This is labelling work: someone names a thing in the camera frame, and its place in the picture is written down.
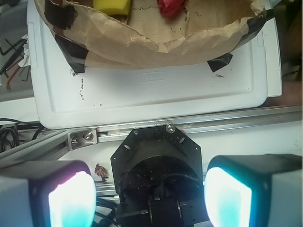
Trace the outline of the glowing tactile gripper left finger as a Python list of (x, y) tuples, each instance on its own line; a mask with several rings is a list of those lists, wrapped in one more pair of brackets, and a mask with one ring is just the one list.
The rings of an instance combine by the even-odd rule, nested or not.
[(90, 227), (96, 187), (88, 165), (71, 161), (1, 161), (2, 227)]

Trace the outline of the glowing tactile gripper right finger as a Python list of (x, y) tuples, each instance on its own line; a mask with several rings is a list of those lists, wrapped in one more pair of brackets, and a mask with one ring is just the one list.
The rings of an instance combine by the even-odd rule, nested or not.
[(205, 175), (204, 197), (214, 227), (301, 227), (303, 158), (215, 156)]

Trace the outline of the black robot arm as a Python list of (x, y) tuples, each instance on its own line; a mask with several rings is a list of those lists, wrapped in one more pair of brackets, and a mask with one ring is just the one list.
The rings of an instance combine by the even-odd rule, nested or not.
[(303, 158), (294, 154), (217, 155), (203, 171), (200, 147), (178, 129), (132, 130), (111, 156), (119, 203), (98, 197), (80, 160), (0, 163), (3, 227), (300, 227)]

